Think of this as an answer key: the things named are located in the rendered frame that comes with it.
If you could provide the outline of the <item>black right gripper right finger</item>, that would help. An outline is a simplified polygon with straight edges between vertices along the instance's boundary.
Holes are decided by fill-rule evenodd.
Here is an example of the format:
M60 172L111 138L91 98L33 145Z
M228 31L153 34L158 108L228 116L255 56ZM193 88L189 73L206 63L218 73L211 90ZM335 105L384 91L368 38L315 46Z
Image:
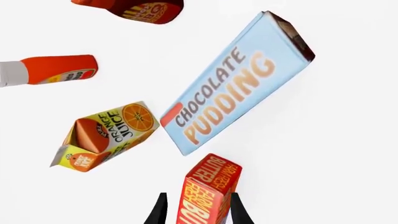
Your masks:
M254 224L254 222L251 220L251 217L247 213L239 194L231 194L230 205L233 224Z

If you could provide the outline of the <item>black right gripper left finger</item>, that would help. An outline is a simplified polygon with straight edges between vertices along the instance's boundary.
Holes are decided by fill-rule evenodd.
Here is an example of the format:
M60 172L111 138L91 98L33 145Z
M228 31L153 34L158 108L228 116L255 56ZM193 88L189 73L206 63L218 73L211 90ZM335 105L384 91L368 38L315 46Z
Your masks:
M159 194L159 197L144 224L165 224L167 218L167 209L167 194L162 192Z

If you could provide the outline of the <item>red butter box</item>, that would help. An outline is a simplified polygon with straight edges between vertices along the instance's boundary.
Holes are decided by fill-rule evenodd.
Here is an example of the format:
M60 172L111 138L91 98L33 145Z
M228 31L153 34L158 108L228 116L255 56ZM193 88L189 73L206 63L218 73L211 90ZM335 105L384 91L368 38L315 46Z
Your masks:
M242 167L208 154L185 177L176 224L225 224Z

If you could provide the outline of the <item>orange juice carton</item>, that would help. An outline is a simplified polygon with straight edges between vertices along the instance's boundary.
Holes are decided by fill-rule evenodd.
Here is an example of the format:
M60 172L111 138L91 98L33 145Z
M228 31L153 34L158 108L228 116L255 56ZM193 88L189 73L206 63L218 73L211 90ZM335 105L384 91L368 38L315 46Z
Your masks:
M158 127L143 101L77 119L51 166L90 171L144 142Z

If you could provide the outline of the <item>blue chocolate pudding box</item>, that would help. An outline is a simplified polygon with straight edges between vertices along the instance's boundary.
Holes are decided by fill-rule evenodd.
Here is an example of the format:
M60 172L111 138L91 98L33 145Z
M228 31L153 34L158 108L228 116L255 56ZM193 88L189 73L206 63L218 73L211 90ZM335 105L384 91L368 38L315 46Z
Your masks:
M306 68L315 54L293 25L260 12L162 115L183 155L196 151Z

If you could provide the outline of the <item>red ketchup bottle white cap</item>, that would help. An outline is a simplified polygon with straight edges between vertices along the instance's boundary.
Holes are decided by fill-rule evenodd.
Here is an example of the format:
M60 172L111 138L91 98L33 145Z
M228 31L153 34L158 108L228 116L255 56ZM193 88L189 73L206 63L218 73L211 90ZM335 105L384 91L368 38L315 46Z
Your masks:
M97 71L98 64L93 55L30 57L0 62L0 88L85 80Z

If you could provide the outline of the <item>dark brown sauce bottle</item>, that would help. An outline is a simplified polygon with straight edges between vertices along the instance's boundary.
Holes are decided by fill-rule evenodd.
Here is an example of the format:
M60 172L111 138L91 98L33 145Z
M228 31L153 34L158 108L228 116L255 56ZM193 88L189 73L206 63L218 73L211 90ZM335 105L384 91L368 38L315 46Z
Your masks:
M138 22L167 24L183 10L184 0L71 0L72 3L105 9Z

